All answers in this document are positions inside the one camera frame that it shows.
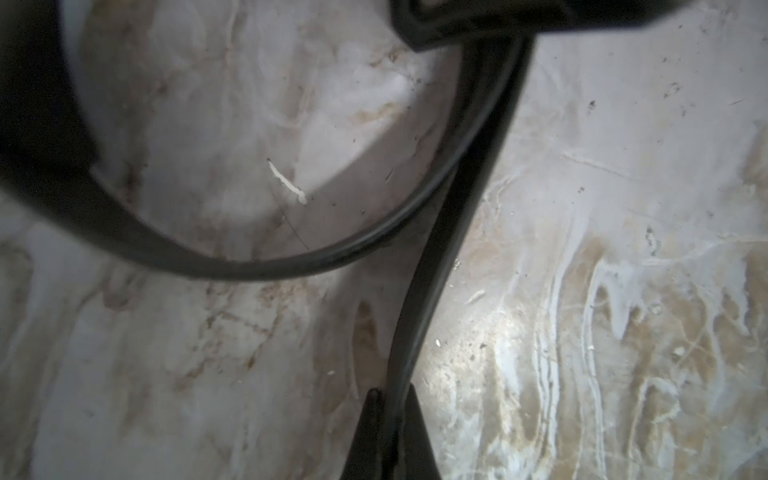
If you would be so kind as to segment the long black belt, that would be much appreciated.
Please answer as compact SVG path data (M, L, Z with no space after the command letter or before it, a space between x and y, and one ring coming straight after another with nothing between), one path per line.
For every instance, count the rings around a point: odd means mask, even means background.
M384 387L380 444L397 442L416 361L454 261L500 153L522 91L534 39L516 42L513 69L489 118L459 162L430 232L398 319Z

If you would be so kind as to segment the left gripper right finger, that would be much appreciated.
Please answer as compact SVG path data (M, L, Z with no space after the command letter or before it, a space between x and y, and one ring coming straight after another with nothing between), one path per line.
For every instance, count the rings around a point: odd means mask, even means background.
M441 480L416 389L409 386L398 434L393 479Z

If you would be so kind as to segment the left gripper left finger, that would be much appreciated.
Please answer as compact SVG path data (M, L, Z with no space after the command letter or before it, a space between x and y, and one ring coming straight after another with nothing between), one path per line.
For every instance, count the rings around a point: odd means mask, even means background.
M381 478L381 455L378 442L383 407L382 392L376 388L369 390L340 476L341 480Z

